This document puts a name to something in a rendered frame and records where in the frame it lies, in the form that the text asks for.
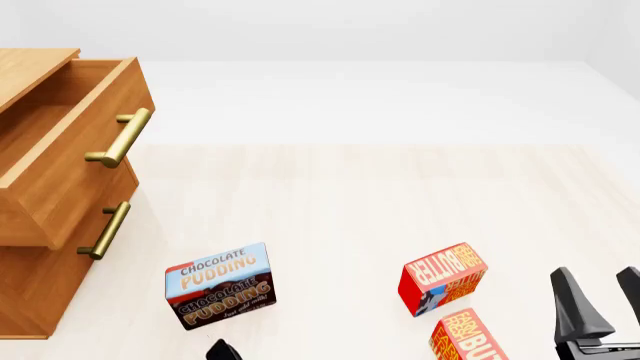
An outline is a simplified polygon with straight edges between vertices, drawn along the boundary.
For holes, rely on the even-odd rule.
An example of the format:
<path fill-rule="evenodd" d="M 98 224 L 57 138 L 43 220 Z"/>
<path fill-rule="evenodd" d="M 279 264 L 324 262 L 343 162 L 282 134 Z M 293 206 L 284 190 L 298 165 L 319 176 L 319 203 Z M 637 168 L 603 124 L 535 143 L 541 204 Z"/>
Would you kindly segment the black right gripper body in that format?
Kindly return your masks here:
<path fill-rule="evenodd" d="M 559 337 L 560 360 L 640 360 L 640 343 L 603 344 L 599 338 Z"/>

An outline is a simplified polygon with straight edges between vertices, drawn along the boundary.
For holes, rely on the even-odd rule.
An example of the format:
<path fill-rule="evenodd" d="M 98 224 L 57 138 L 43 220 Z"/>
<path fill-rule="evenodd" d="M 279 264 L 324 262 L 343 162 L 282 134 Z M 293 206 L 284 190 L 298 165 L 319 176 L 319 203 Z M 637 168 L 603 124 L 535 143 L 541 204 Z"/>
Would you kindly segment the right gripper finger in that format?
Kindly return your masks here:
<path fill-rule="evenodd" d="M 616 278 L 640 324 L 640 270 L 628 266 L 619 272 Z"/>
<path fill-rule="evenodd" d="M 569 269 L 559 267 L 550 279 L 556 311 L 556 343 L 601 339 L 615 332 L 587 299 Z"/>

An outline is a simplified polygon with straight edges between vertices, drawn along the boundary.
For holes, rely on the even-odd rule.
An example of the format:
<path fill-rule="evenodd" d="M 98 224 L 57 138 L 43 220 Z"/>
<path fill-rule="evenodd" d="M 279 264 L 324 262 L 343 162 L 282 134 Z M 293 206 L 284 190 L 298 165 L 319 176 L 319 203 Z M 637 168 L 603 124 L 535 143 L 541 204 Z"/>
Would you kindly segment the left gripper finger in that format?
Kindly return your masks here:
<path fill-rule="evenodd" d="M 215 344 L 207 351 L 206 360 L 243 360 L 240 354 L 227 344 L 222 338 L 218 339 Z"/>

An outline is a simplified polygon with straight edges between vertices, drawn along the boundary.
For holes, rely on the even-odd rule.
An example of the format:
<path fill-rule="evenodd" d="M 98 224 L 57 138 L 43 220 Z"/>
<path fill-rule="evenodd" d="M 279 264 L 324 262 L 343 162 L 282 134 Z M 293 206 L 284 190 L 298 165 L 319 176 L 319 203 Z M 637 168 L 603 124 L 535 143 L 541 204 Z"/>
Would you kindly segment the closed wooden drawer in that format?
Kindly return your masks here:
<path fill-rule="evenodd" d="M 94 262 L 88 255 L 77 254 L 77 248 L 95 245 L 111 218 L 111 215 L 103 213 L 103 209 L 116 208 L 120 203 L 129 201 L 139 185 L 128 158 L 124 158 L 117 169 L 110 171 L 115 174 L 106 185 L 100 188 L 102 191 L 100 196 L 91 203 L 88 212 L 75 228 L 71 239 L 63 248 L 61 257 L 52 268 L 55 288 L 48 299 L 53 315 L 49 335 L 53 335 L 55 332 L 64 312 Z"/>

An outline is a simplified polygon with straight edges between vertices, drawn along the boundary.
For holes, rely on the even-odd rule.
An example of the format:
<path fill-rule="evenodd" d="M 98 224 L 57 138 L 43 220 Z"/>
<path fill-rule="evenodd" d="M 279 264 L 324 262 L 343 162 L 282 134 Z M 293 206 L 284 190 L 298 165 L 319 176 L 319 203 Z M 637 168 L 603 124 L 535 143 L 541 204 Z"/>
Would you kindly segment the open wooden drawer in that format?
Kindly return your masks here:
<path fill-rule="evenodd" d="M 0 113 L 0 246 L 61 248 L 114 172 L 119 114 L 155 110 L 138 59 L 72 59 Z"/>

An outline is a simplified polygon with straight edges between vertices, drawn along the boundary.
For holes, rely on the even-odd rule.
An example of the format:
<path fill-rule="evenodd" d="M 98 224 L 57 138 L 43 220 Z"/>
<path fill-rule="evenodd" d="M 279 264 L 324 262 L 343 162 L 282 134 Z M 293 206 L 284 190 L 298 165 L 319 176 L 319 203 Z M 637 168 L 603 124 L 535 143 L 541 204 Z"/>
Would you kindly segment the wooden cabinet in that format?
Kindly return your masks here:
<path fill-rule="evenodd" d="M 83 59 L 79 53 L 76 48 L 0 49 L 0 113 L 70 60 Z M 57 249 L 0 246 L 0 339 L 51 336 L 52 268 L 67 242 Z"/>

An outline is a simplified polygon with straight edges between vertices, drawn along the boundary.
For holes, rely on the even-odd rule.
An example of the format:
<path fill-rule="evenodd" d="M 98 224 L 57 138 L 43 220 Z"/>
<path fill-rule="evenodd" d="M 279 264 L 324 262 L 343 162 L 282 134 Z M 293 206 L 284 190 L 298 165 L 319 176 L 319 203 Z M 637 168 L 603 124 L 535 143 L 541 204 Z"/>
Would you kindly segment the chocolate pudding box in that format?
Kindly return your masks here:
<path fill-rule="evenodd" d="M 266 245 L 258 242 L 166 269 L 165 299 L 187 331 L 274 305 Z"/>

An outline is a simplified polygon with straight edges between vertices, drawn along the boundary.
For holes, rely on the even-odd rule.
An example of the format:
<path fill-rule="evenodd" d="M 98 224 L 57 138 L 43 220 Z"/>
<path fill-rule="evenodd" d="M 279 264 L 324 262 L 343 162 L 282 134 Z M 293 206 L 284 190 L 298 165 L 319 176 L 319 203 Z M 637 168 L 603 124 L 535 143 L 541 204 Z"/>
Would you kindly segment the red butter box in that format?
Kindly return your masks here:
<path fill-rule="evenodd" d="M 473 308 L 439 320 L 429 346 L 437 360 L 509 360 Z"/>
<path fill-rule="evenodd" d="M 476 290 L 487 264 L 466 242 L 426 255 L 403 266 L 398 294 L 413 317 Z"/>

